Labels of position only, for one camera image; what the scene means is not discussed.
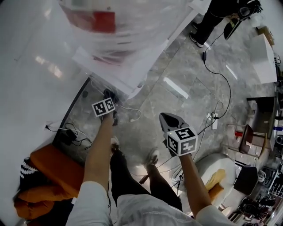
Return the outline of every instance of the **white wall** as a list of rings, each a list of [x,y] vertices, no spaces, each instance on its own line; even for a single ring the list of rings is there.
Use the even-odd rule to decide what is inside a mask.
[[[261,0],[266,25],[274,37],[273,49],[283,60],[283,3],[279,0]]]
[[[21,162],[52,142],[45,122],[62,120],[87,78],[71,60],[72,37],[56,1],[0,5],[0,219],[7,226],[19,220],[12,197]]]

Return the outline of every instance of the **white sleeve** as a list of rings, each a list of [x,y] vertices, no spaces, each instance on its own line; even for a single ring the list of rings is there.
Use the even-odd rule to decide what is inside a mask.
[[[225,215],[222,214],[215,206],[203,208],[196,216],[196,221],[203,226],[234,226]]]
[[[104,187],[96,182],[86,181],[80,187],[66,226],[112,225],[108,212],[108,198]]]

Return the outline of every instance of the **marble floor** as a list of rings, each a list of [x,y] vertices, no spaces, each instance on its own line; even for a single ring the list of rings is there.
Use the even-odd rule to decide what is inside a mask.
[[[223,21],[215,28],[207,41],[208,44],[211,44],[223,32],[226,23],[227,21]],[[114,128],[114,133],[125,153],[129,170],[137,180],[145,175],[142,163],[153,147],[158,147],[161,154],[157,166],[170,158],[168,150],[162,143],[164,138],[158,118],[161,112],[181,116],[199,132],[206,125],[207,114],[214,111],[218,102],[223,103],[222,109],[221,103],[218,104],[219,116],[227,108],[229,102],[227,82],[220,75],[214,75],[205,69],[201,59],[205,47],[200,49],[191,42],[188,33],[192,30],[193,28],[189,25],[160,55],[149,71],[142,90],[134,98],[123,103],[124,107],[136,108],[141,111],[139,120],[130,122],[131,119],[136,119],[139,116],[138,111],[118,107],[119,124]],[[255,30],[249,22],[244,21],[229,40],[226,41],[223,36],[220,37],[207,52],[207,67],[214,72],[222,73],[228,79],[232,97],[227,113],[218,120],[217,129],[212,130],[211,127],[206,129],[200,150],[194,159],[195,162],[213,152],[224,152],[233,159],[242,158],[243,156],[237,156],[234,152],[230,153],[221,146],[223,143],[237,144],[233,128],[227,127],[226,124],[228,122],[246,123],[250,111],[250,105],[246,98],[274,95],[273,84],[259,84],[250,63],[249,40],[255,35]],[[188,94],[188,98],[172,89],[168,81],[179,86]],[[101,98],[102,95],[95,85],[89,83],[84,93],[78,98],[66,122],[74,124],[76,128],[92,139],[95,138],[100,120],[95,118],[91,104]],[[88,153],[88,150],[84,148],[88,145],[88,141],[84,141],[79,147],[64,146],[63,144],[61,147],[65,153],[83,165]],[[245,159],[243,162],[254,164],[253,161],[254,159],[251,158]],[[174,170],[171,169],[175,169],[179,164],[178,158],[172,158],[159,168],[165,179],[172,185],[174,182],[171,180],[171,176]],[[149,188],[148,181],[144,187]],[[190,212],[184,187],[181,187],[180,190],[184,212]],[[233,199],[230,197],[227,200],[229,203],[227,205],[231,205]],[[114,222],[117,217],[115,208],[115,203],[112,202],[111,217]]]

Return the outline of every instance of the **black pants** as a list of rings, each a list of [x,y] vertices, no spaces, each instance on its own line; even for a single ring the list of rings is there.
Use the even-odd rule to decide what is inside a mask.
[[[168,205],[182,211],[182,203],[172,190],[167,181],[160,175],[156,166],[149,166],[146,171],[150,180],[151,194],[135,181],[128,168],[124,154],[116,151],[110,161],[112,196],[117,204],[117,199],[121,195],[152,195]]]
[[[203,45],[223,18],[233,13],[237,13],[236,0],[212,0],[195,34],[195,40]]]

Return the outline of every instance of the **forearm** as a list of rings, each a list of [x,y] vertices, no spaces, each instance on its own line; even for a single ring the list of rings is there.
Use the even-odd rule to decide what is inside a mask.
[[[194,217],[204,207],[211,205],[208,191],[199,176],[198,170],[189,154],[180,156],[185,186],[187,190],[187,198]]]
[[[108,189],[113,118],[106,117],[93,141],[84,166],[84,181],[95,181]]]

